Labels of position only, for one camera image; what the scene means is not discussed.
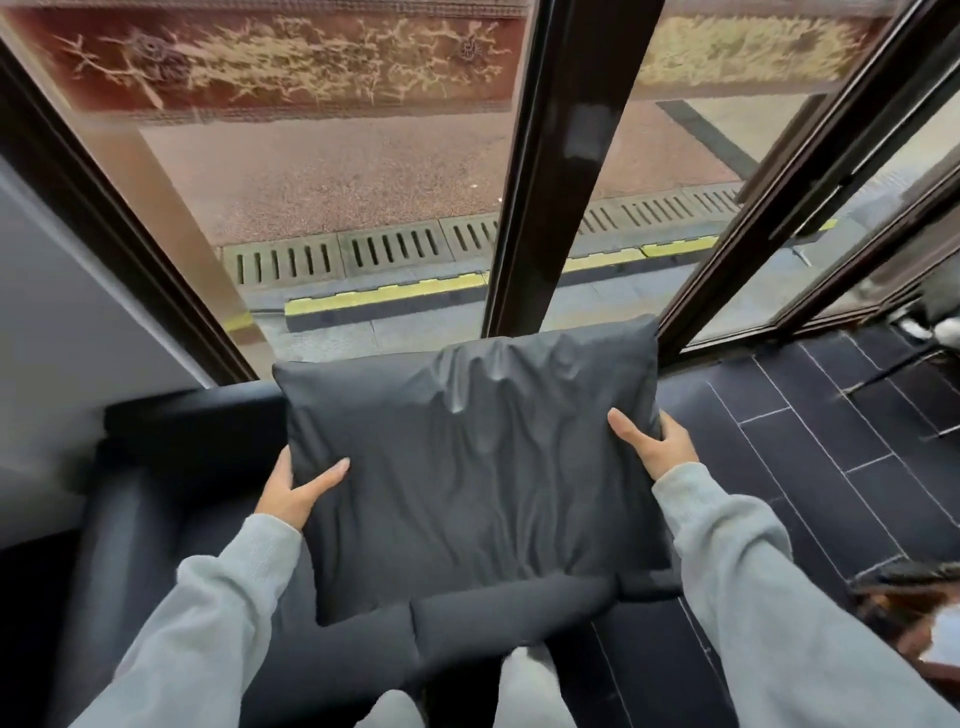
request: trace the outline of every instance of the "sofa armrest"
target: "sofa armrest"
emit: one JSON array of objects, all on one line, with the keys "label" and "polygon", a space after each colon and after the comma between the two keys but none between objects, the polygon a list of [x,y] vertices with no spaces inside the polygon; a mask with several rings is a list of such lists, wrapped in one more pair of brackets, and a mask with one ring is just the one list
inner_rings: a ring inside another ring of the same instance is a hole
[{"label": "sofa armrest", "polygon": [[84,512],[48,725],[69,725],[109,684],[176,579],[178,509],[142,470],[105,473]]}]

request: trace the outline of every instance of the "wrinkled fabric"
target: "wrinkled fabric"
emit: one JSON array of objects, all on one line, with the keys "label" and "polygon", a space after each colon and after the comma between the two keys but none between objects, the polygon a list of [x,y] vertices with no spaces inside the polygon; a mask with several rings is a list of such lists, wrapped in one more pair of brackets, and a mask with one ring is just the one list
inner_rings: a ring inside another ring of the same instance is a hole
[{"label": "wrinkled fabric", "polygon": [[665,525],[616,406],[656,434],[656,321],[440,352],[284,363],[294,478],[347,479],[304,530],[318,622],[551,573],[669,567]]}]

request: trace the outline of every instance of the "human hand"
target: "human hand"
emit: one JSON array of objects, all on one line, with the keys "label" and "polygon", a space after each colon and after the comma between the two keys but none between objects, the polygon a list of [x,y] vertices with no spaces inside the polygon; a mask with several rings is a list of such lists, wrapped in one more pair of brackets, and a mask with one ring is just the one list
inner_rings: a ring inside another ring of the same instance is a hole
[{"label": "human hand", "polygon": [[274,471],[270,473],[267,484],[263,487],[263,495],[253,512],[274,516],[302,531],[317,498],[343,480],[349,468],[350,459],[345,457],[309,483],[294,488],[294,471],[288,445],[280,451]]},{"label": "human hand", "polygon": [[633,446],[636,454],[640,456],[643,467],[655,481],[660,480],[675,466],[700,462],[689,433],[662,410],[660,411],[662,441],[644,435],[629,417],[616,408],[607,413],[607,422],[610,423],[617,437]]}]

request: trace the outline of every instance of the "gray pants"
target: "gray pants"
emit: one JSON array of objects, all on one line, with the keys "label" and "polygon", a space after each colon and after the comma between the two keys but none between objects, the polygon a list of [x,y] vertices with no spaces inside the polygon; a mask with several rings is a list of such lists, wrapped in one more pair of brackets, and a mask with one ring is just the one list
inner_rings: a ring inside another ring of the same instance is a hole
[{"label": "gray pants", "polygon": [[[503,661],[493,728],[576,728],[560,695],[557,670],[544,645],[518,647]],[[424,728],[420,710],[402,691],[380,695],[356,728]]]}]

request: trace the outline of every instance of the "red gravel ground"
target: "red gravel ground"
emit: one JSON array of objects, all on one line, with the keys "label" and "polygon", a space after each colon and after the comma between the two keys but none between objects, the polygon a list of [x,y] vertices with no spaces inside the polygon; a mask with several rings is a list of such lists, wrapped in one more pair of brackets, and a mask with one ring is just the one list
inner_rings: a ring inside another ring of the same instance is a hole
[{"label": "red gravel ground", "polygon": [[[143,134],[212,245],[490,212],[512,113],[192,124]],[[655,104],[632,102],[595,199],[736,175]]]}]

